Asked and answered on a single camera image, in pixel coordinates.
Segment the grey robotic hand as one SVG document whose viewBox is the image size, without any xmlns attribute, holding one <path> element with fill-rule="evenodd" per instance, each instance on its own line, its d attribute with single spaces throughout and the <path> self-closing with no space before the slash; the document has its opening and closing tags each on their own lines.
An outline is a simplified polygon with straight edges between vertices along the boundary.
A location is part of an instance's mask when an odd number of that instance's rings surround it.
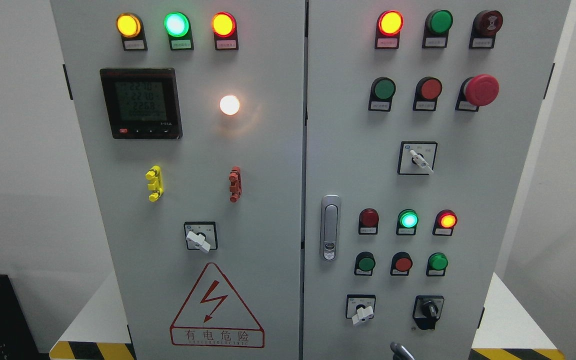
<svg viewBox="0 0 576 360">
<path fill-rule="evenodd" d="M 399 342 L 391 342 L 390 350 L 393 360 L 415 360 L 414 356 Z"/>
</svg>

